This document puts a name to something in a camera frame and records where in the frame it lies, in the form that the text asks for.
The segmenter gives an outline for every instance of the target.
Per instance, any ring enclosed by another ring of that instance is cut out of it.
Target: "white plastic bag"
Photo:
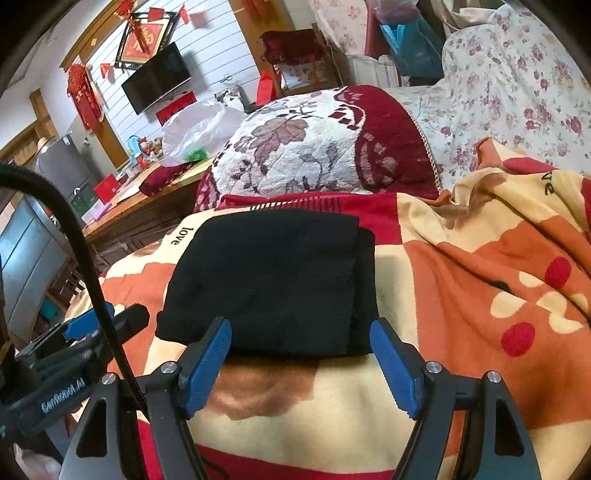
[[[160,163],[165,167],[180,165],[199,149],[210,158],[217,155],[246,117],[245,113],[214,101],[185,107],[162,128],[164,158]]]
[[[382,25],[393,27],[414,22],[420,14],[417,3],[418,0],[368,0],[368,7]]]

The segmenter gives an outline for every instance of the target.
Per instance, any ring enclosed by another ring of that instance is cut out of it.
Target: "red bag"
[[[281,72],[277,72],[276,75],[281,84]],[[263,70],[259,80],[258,89],[256,90],[256,105],[263,106],[273,100],[277,100],[277,92],[275,91],[275,85],[273,85],[273,78],[267,70]]]

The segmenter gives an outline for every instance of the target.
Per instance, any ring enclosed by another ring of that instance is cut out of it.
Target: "blue plastic bag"
[[[443,43],[422,16],[412,23],[381,28],[401,75],[443,78]]]

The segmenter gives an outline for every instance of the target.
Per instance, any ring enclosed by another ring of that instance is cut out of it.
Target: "black tv screen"
[[[164,47],[123,82],[135,113],[140,114],[191,78],[175,43]]]

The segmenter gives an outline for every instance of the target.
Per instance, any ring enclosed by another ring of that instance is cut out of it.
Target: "wooden table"
[[[150,197],[141,192],[112,207],[98,221],[82,230],[86,241],[97,257],[102,270],[130,253],[161,239],[193,212],[197,182],[203,177],[211,161],[200,163]],[[153,166],[119,192],[116,203],[127,190],[139,186],[156,168]]]

